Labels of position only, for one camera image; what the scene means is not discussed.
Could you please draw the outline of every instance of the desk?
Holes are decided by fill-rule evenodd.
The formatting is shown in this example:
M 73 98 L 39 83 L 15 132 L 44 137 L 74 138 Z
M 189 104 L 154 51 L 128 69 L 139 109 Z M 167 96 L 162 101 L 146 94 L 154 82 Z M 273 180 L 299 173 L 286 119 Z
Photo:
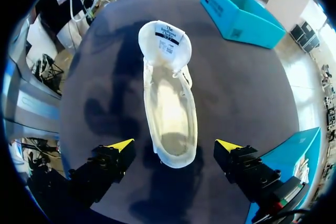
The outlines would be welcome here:
M 143 103 L 138 32 L 158 19 L 184 30 L 193 47 L 198 148 L 182 169 L 160 164 L 153 153 Z M 74 56 L 60 129 L 65 169 L 81 166 L 99 144 L 135 139 L 137 157 L 93 210 L 125 223 L 244 223 L 249 201 L 215 162 L 215 139 L 264 154 L 299 123 L 273 50 L 224 40 L 200 0 L 122 0 L 99 13 Z

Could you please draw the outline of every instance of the shoe label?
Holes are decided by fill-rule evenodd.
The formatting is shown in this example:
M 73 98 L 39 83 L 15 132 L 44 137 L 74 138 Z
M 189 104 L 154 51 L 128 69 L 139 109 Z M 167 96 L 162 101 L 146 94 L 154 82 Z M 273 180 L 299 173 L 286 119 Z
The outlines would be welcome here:
M 155 35 L 158 38 L 159 49 L 172 59 L 174 55 L 174 50 L 179 46 L 180 41 L 185 34 L 184 31 L 170 26 L 165 22 L 158 21 L 155 24 Z

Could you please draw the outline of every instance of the box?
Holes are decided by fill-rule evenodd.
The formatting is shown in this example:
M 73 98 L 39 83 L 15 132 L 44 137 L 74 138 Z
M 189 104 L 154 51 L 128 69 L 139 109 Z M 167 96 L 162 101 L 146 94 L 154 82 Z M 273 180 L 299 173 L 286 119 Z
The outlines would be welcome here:
M 272 49 L 286 31 L 256 0 L 201 0 L 222 37 Z

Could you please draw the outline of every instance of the person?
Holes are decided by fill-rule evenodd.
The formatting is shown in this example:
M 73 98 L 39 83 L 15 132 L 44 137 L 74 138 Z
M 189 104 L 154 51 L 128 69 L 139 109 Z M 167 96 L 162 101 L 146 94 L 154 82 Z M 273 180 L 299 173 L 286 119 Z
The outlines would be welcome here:
M 74 18 L 79 20 L 84 17 L 84 7 L 81 0 L 72 0 Z M 56 34 L 59 42 L 72 55 L 75 55 L 82 37 L 89 29 L 86 18 L 76 22 L 70 16 L 70 0 L 38 0 L 35 8 L 30 13 L 30 22 L 34 23 L 40 14 L 41 21 L 47 24 Z

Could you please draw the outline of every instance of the teal plastic bin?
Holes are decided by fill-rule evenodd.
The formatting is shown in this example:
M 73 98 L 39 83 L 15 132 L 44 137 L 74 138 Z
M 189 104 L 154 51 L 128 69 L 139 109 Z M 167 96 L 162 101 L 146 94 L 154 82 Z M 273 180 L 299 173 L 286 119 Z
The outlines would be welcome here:
M 286 31 L 255 0 L 201 0 L 222 37 L 272 49 Z
M 309 189 L 299 205 L 296 206 L 296 209 L 299 209 L 306 200 L 307 195 L 312 189 L 311 185 L 313 182 L 316 179 L 319 179 L 315 175 L 319 164 L 320 144 L 321 129 L 317 127 L 295 133 L 278 147 L 260 157 L 262 161 L 273 170 L 281 170 L 280 180 L 282 182 L 286 182 L 292 176 L 294 176 L 295 166 L 299 163 L 303 156 L 308 159 L 307 164 L 309 167 Z M 252 203 L 250 205 L 245 222 L 246 224 L 251 224 L 251 220 L 255 216 L 258 209 L 259 207 L 256 203 Z

